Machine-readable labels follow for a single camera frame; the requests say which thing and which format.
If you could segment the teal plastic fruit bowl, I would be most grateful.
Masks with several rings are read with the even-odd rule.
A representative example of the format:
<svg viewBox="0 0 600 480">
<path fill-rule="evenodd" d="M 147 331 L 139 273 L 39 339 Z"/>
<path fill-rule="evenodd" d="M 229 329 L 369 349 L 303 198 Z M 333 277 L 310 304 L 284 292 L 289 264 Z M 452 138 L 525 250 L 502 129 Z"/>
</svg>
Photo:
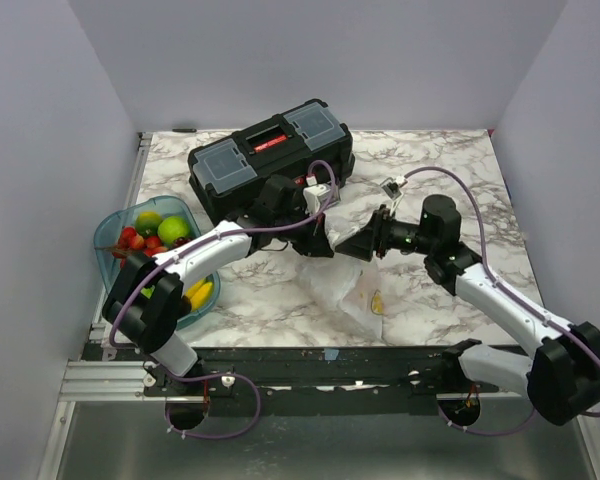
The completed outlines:
<svg viewBox="0 0 600 480">
<path fill-rule="evenodd" d="M 133 227 L 137 217 L 144 212 L 155 212 L 163 218 L 170 216 L 180 216 L 184 218 L 194 237 L 201 235 L 201 231 L 186 203 L 175 196 L 162 195 L 150 198 L 149 200 L 131 206 L 130 208 L 112 213 L 106 217 L 97 227 L 93 237 L 93 245 L 96 250 L 96 258 L 104 288 L 109 292 L 113 283 L 120 272 L 121 260 L 113 254 L 107 253 L 104 247 L 112 246 L 119 239 L 122 230 L 126 227 Z M 194 309 L 189 315 L 186 315 L 178 320 L 177 330 L 182 330 L 206 314 L 211 312 L 215 307 L 216 301 L 221 290 L 221 282 L 217 272 L 206 277 L 206 281 L 213 285 L 206 302 L 198 309 Z"/>
</svg>

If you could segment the yellow fake banana bunch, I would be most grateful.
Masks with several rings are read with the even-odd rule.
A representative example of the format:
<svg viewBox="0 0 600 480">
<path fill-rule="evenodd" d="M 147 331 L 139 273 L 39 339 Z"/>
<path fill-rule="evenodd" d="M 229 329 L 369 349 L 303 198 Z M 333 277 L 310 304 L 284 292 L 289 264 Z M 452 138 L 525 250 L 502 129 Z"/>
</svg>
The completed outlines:
<svg viewBox="0 0 600 480">
<path fill-rule="evenodd" d="M 204 307 L 214 292 L 214 284 L 206 279 L 201 279 L 193 284 L 186 292 L 185 297 L 189 301 L 191 311 L 195 312 Z"/>
</svg>

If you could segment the black metal base rail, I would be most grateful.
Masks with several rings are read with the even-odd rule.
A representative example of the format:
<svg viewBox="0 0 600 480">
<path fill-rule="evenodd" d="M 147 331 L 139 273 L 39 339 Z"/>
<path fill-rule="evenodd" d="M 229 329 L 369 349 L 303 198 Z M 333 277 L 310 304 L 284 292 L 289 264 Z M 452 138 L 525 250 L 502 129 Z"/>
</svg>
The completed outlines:
<svg viewBox="0 0 600 480">
<path fill-rule="evenodd" d="M 144 393 L 174 415 L 336 416 L 447 414 L 474 424 L 498 387 L 472 383 L 450 364 L 452 347 L 202 348 L 189 382 L 146 366 Z"/>
</svg>

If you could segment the aluminium frame profile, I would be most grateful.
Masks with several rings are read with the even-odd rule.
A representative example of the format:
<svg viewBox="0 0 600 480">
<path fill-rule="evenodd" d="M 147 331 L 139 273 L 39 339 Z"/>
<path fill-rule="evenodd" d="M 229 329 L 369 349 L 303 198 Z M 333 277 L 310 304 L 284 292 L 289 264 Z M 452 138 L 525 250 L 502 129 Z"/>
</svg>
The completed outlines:
<svg viewBox="0 0 600 480">
<path fill-rule="evenodd" d="M 134 206 L 152 141 L 139 134 L 139 147 L 123 208 Z M 69 362 L 61 383 L 60 402 L 127 401 L 142 398 L 145 372 L 138 361 L 115 361 L 116 351 L 106 347 L 99 361 Z"/>
</svg>

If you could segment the black plastic toolbox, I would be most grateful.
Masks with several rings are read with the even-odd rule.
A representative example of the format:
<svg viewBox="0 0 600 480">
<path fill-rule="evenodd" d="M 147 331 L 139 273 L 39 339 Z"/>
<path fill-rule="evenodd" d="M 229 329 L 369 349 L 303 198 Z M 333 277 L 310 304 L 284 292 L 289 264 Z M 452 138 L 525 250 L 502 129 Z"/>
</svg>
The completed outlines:
<svg viewBox="0 0 600 480">
<path fill-rule="evenodd" d="M 189 152 L 189 183 L 212 223 L 248 207 L 269 177 L 302 185 L 315 160 L 330 164 L 340 187 L 355 164 L 353 137 L 326 102 L 311 99 Z"/>
</svg>

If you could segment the yellow green fake apple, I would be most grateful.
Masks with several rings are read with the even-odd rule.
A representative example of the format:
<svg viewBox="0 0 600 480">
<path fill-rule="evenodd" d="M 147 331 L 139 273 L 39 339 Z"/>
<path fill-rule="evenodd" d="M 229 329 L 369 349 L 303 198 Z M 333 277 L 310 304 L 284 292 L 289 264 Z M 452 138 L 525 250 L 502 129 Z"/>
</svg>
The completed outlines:
<svg viewBox="0 0 600 480">
<path fill-rule="evenodd" d="M 142 237 L 148 238 L 157 235 L 158 228 L 162 222 L 163 217 L 157 212 L 145 211 L 137 216 L 134 228 Z"/>
</svg>

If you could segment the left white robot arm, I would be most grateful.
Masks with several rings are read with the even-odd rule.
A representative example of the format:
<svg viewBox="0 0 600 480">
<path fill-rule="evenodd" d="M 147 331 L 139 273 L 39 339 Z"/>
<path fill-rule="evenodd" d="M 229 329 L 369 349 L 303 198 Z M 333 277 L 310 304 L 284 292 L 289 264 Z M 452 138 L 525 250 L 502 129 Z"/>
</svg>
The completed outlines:
<svg viewBox="0 0 600 480">
<path fill-rule="evenodd" d="M 332 256 L 325 211 L 338 193 L 333 176 L 320 181 L 310 173 L 297 183 L 273 175 L 250 195 L 241 196 L 209 233 L 164 253 L 132 255 L 102 309 L 111 333 L 124 335 L 126 346 L 162 366 L 177 393 L 194 393 L 202 380 L 199 357 L 176 331 L 178 321 L 193 308 L 187 290 L 274 239 L 290 243 L 305 256 Z"/>
</svg>

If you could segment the white plastic bag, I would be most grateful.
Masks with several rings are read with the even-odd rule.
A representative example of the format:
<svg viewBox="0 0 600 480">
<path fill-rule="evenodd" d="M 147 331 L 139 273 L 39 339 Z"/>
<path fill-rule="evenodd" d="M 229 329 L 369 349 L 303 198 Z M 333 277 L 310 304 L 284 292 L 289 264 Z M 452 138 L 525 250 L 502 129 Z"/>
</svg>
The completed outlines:
<svg viewBox="0 0 600 480">
<path fill-rule="evenodd" d="M 366 204 L 356 209 L 341 201 L 330 207 L 326 211 L 325 231 L 334 255 L 301 260 L 296 266 L 296 278 L 338 329 L 379 340 L 383 304 L 378 264 L 374 259 L 366 261 L 336 251 L 359 233 L 370 217 Z"/>
</svg>

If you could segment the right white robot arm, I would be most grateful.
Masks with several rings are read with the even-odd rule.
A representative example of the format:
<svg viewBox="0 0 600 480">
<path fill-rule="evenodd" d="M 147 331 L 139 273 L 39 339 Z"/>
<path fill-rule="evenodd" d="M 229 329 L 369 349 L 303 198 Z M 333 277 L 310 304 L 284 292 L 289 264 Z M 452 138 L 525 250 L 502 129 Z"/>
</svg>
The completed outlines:
<svg viewBox="0 0 600 480">
<path fill-rule="evenodd" d="M 395 249 L 424 257 L 431 280 L 471 304 L 507 332 L 522 354 L 466 340 L 448 349 L 440 379 L 460 392 L 474 382 L 523 396 L 550 423 L 561 426 L 579 415 L 594 416 L 600 403 L 600 330 L 574 324 L 530 301 L 490 270 L 485 257 L 460 239 L 455 202 L 430 195 L 418 223 L 402 222 L 386 205 L 359 226 L 333 218 L 326 224 L 335 252 L 360 260 Z"/>
</svg>

